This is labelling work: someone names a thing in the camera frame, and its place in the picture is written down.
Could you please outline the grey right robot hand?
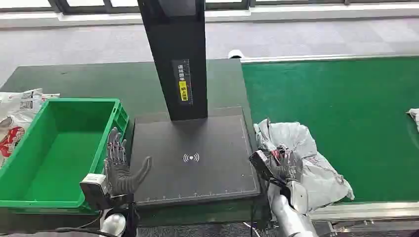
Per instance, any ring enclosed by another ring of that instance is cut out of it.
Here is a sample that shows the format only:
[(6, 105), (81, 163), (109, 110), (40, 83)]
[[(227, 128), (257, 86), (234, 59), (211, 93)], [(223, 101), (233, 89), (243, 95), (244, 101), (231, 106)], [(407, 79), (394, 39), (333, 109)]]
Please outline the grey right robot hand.
[(278, 146), (274, 150), (266, 151), (265, 155), (268, 159), (266, 163), (274, 177), (286, 182), (302, 180), (302, 158), (293, 150), (286, 146)]

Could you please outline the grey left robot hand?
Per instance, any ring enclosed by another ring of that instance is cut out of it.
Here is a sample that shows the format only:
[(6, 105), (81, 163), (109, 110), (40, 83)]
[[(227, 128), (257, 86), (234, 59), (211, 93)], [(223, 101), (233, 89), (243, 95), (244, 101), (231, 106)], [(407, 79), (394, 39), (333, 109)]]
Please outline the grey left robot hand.
[(147, 156), (142, 167), (132, 173), (126, 158), (126, 139), (116, 127), (107, 137), (106, 158), (104, 168), (107, 182), (114, 196), (134, 194), (143, 183), (152, 167), (152, 157)]

